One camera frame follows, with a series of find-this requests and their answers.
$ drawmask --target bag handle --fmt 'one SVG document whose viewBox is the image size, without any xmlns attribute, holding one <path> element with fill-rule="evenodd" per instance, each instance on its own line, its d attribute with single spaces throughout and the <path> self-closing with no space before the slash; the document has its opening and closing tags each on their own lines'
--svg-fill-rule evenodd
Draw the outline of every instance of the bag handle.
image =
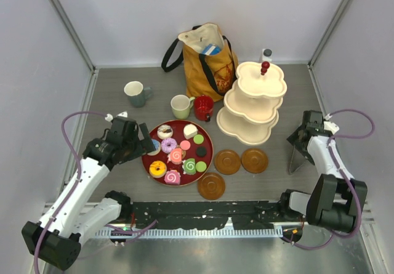
<svg viewBox="0 0 394 274">
<path fill-rule="evenodd" d="M 234 58 L 233 58 L 233 51 L 231 49 L 231 43 L 229 42 L 229 40 L 227 39 L 226 36 L 223 36 L 223 39 L 227 41 L 228 43 L 228 48 L 230 48 L 230 53 L 231 53 L 231 62 L 233 64 L 233 83 L 236 81 L 236 74 L 235 74 L 235 63 L 234 63 Z M 208 80 L 209 85 L 212 87 L 212 89 L 219 95 L 221 95 L 222 97 L 224 97 L 224 95 L 226 93 L 221 93 L 219 92 L 219 90 L 217 89 L 217 85 L 216 85 L 216 81 L 214 78 L 214 75 L 212 74 L 211 69 L 209 68 L 208 64 L 205 61 L 205 54 L 199 54 L 198 58 L 199 61 L 201 62 L 201 66 L 203 68 L 204 74 Z"/>
<path fill-rule="evenodd" d="M 197 28 L 201 27 L 201 25 L 194 26 L 192 30 L 195 30 Z M 179 66 L 183 62 L 183 52 L 180 52 L 180 55 L 178 58 L 169 66 L 167 66 L 168 61 L 171 58 L 171 55 L 174 53 L 175 48 L 177 47 L 177 44 L 179 42 L 179 39 L 175 39 L 174 42 L 170 45 L 166 53 L 164 54 L 163 61 L 161 62 L 161 68 L 164 70 L 164 72 L 168 73 L 175 69 L 177 66 Z"/>
</svg>

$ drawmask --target white scalloped tray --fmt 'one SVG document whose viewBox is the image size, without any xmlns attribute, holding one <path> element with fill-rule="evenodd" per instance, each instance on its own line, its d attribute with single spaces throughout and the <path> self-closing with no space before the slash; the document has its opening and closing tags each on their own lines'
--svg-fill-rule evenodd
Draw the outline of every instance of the white scalloped tray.
<svg viewBox="0 0 394 274">
<path fill-rule="evenodd" d="M 226 135 L 236 137 L 241 143 L 248 146 L 258 146 L 265 143 L 271 136 L 272 128 L 278 123 L 279 113 L 275 119 L 266 124 L 252 124 L 244 118 L 231 114 L 226 107 L 217 113 L 216 122 L 219 129 Z"/>
<path fill-rule="evenodd" d="M 253 124 L 265 124 L 275 119 L 283 98 L 279 99 L 250 99 L 246 97 L 235 81 L 233 87 L 224 96 L 224 105 L 232 114 L 243 117 Z"/>
<path fill-rule="evenodd" d="M 287 91 L 284 73 L 280 67 L 270 64 L 264 76 L 261 75 L 261 63 L 244 62 L 236 69 L 238 86 L 243 94 L 253 99 L 280 99 Z"/>
</svg>

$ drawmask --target red plate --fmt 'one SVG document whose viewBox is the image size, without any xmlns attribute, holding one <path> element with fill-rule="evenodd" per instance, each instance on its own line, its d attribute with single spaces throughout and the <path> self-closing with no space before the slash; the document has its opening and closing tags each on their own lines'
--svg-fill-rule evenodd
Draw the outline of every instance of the red plate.
<svg viewBox="0 0 394 274">
<path fill-rule="evenodd" d="M 189 150 L 186 151 L 186 156 L 184 157 L 183 160 L 186 160 L 189 158 L 194 158 L 196 160 L 196 163 L 199 161 L 204 161 L 207 164 L 207 169 L 204 172 L 196 172 L 196 174 L 194 174 L 194 175 L 183 174 L 182 164 L 174 164 L 172 162 L 167 163 L 167 154 L 165 154 L 165 152 L 163 152 L 163 151 L 160 151 L 157 155 L 154 155 L 154 156 L 149 156 L 149 155 L 142 156 L 142 164 L 143 164 L 145 170 L 150 175 L 150 173 L 149 173 L 150 164 L 156 160 L 160 160 L 160 161 L 166 163 L 168 171 L 170 171 L 172 169 L 172 170 L 176 170 L 180 173 L 180 175 L 181 175 L 180 176 L 180 185 L 166 184 L 164 181 L 164 176 L 160 177 L 158 179 L 151 176 L 151 178 L 154 179 L 155 181 L 162 183 L 166 186 L 171 186 L 171 187 L 184 186 L 184 185 L 188 185 L 189 183 L 193 183 L 193 182 L 197 181 L 200 177 L 202 177 L 205 174 L 205 172 L 208 170 L 208 168 L 212 162 L 212 158 L 214 155 L 214 147 L 212 145 L 211 138 L 209 137 L 208 133 L 200 125 L 195 124 L 190 121 L 172 120 L 172 121 L 164 122 L 163 124 L 167 124 L 167 125 L 170 125 L 170 127 L 172 127 L 172 130 L 174 131 L 172 138 L 177 141 L 178 145 L 181 143 L 181 141 L 185 140 L 185 136 L 183 135 L 183 128 L 187 124 L 194 124 L 197 127 L 198 134 L 201 134 L 204 137 L 204 142 L 201 145 L 197 145 L 194 143 L 193 138 L 188 139 L 191 147 Z M 150 137 L 152 139 L 155 139 L 155 140 L 161 142 L 162 140 L 159 139 L 159 137 L 158 137 L 158 128 L 159 128 L 159 126 L 150 132 Z M 198 147 L 205 147 L 207 149 L 207 155 L 205 155 L 205 157 L 200 158 L 196 155 L 196 149 Z"/>
</svg>

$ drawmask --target gray mug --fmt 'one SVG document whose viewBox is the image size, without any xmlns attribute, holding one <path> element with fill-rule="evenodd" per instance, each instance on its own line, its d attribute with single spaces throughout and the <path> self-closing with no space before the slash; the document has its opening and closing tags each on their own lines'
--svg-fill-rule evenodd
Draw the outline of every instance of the gray mug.
<svg viewBox="0 0 394 274">
<path fill-rule="evenodd" d="M 140 81 L 131 81 L 124 86 L 124 93 L 127 95 L 130 103 L 136 108 L 141 108 L 152 95 L 152 88 L 143 87 Z"/>
</svg>

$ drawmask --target gray wooden tabletop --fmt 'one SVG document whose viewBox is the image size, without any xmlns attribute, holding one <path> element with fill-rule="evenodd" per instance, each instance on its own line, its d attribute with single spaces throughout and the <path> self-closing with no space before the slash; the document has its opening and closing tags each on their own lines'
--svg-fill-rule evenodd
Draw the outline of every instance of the gray wooden tabletop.
<svg viewBox="0 0 394 274">
<path fill-rule="evenodd" d="M 306 65 L 282 65 L 287 93 L 279 109 L 279 122 L 273 128 L 269 140 L 259 146 L 269 158 L 266 171 L 250 174 L 241 168 L 236 174 L 223 175 L 226 190 L 220 200 L 255 200 L 279 199 L 287 188 L 311 192 L 318 175 L 316 169 L 307 163 L 293 175 L 287 174 L 287 166 L 292 147 L 286 138 L 297 128 L 304 110 L 319 110 L 318 100 Z M 142 108 L 130 105 L 123 93 L 123 87 L 129 81 L 138 80 L 144 86 L 151 86 L 153 97 Z M 170 101 L 177 94 L 185 94 L 185 76 L 183 67 L 170 73 L 161 68 L 117 68 L 101 69 L 90 110 L 116 115 L 128 111 L 129 117 L 138 123 L 146 123 L 149 130 L 168 120 L 175 119 L 171 112 Z M 223 107 L 223 102 L 215 103 L 214 116 Z M 211 136 L 214 152 L 232 149 L 240 156 L 249 146 L 243 145 L 236 138 L 223 134 L 216 118 L 205 123 L 198 121 L 191 112 L 188 120 L 202 126 Z M 90 140 L 101 137 L 108 123 L 102 118 L 90 115 L 87 119 L 81 150 Z M 209 172 L 216 172 L 211 164 Z M 144 170 L 141 159 L 114 167 L 108 177 L 94 191 L 90 201 L 101 201 L 106 192 L 116 190 L 127 193 L 133 201 L 204 201 L 198 191 L 197 183 L 184 187 L 167 187 L 157 183 Z"/>
</svg>

